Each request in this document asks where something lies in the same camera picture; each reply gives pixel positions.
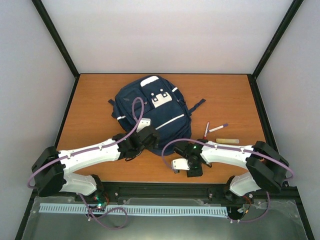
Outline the red capped white marker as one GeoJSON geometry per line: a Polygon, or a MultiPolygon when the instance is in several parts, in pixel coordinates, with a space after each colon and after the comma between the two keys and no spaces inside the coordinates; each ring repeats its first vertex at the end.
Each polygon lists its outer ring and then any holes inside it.
{"type": "Polygon", "coordinates": [[[203,139],[204,140],[207,139],[207,135],[208,135],[208,132],[209,132],[209,126],[210,126],[210,122],[208,121],[207,124],[206,124],[206,127],[205,127],[205,132],[203,134],[203,139]]]}

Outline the yellow highlighter pen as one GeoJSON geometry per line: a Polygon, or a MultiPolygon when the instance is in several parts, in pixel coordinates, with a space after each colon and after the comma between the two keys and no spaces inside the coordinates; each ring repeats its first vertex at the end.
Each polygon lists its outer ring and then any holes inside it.
{"type": "Polygon", "coordinates": [[[229,144],[239,144],[240,140],[239,139],[233,139],[233,138],[217,138],[215,140],[215,142],[219,143],[219,144],[229,145],[229,144]]]}

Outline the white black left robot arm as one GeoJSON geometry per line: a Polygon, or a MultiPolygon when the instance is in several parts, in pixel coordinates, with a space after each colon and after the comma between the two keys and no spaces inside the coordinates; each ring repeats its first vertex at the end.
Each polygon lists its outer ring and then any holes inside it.
{"type": "Polygon", "coordinates": [[[144,150],[157,148],[160,135],[153,126],[140,131],[119,133],[108,140],[87,147],[58,151],[47,147],[33,164],[31,179],[39,197],[50,197],[61,192],[78,193],[92,201],[103,198],[104,188],[94,175],[76,172],[105,162],[130,161],[144,150]]]}

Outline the navy blue student backpack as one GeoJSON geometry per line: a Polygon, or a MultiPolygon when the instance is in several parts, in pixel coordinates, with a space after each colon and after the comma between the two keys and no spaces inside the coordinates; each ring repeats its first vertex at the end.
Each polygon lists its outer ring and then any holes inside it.
{"type": "Polygon", "coordinates": [[[114,99],[111,116],[126,131],[136,125],[132,103],[140,97],[144,103],[143,118],[151,120],[151,126],[159,133],[159,144],[150,151],[160,156],[167,143],[175,139],[189,139],[192,135],[191,115],[206,100],[203,98],[188,108],[184,96],[174,84],[159,75],[149,75],[124,86],[114,99]]]}

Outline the purple capped white marker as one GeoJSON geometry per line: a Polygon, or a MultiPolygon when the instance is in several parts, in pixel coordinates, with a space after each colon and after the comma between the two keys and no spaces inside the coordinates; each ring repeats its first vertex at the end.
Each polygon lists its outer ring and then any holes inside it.
{"type": "Polygon", "coordinates": [[[212,128],[212,129],[209,129],[207,132],[208,133],[212,133],[212,132],[218,131],[220,129],[223,129],[223,128],[227,127],[227,126],[228,126],[228,123],[225,123],[223,125],[220,125],[220,126],[212,128]]]}

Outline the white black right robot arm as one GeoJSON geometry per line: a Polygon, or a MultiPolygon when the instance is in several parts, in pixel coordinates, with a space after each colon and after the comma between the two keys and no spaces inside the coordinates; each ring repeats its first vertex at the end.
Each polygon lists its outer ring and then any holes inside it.
{"type": "Polygon", "coordinates": [[[236,202],[252,192],[263,190],[278,194],[289,170],[289,163],[277,151],[263,141],[254,145],[235,146],[206,139],[179,141],[174,152],[180,158],[171,162],[175,172],[186,171],[187,177],[201,177],[202,166],[212,167],[221,163],[240,167],[247,172],[231,176],[223,189],[224,198],[236,202]]]}

